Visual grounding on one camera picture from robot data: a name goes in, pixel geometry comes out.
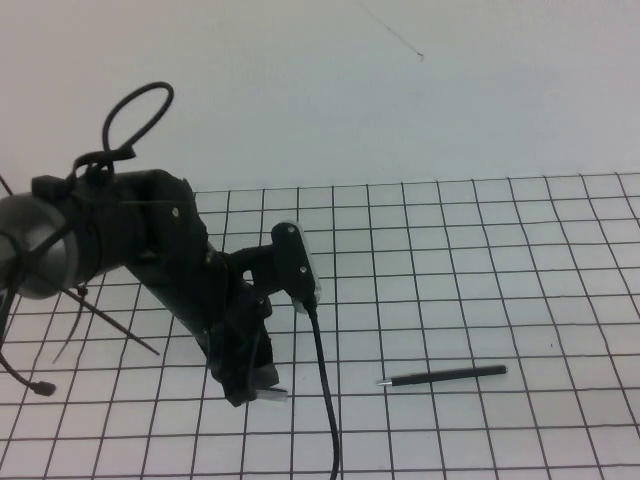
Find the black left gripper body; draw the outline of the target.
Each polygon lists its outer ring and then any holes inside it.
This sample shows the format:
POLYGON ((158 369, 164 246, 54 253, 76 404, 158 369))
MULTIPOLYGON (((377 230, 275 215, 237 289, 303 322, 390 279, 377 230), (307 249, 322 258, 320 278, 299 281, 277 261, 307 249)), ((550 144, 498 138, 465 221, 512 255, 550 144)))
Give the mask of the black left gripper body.
POLYGON ((70 203, 86 216, 73 231, 73 285, 124 267, 203 349, 234 343, 234 271, 211 245, 187 181, 163 170, 98 174, 75 180, 70 203))

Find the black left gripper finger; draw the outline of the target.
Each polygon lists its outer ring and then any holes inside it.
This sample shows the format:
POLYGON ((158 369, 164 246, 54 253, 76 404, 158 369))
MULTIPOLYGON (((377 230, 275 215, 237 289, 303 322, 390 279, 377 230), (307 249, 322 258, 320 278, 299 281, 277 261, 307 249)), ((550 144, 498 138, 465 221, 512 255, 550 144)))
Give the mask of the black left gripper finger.
POLYGON ((214 323, 209 329, 209 370, 234 407, 256 398, 252 375, 258 342, 255 328, 238 333, 225 323, 214 323))
POLYGON ((274 365, 271 338, 265 321, 272 315, 270 301, 264 296, 257 296, 252 290, 246 290, 233 304, 232 327, 244 333, 255 328, 259 333, 252 386, 254 388, 271 388, 278 384, 278 372, 274 365))

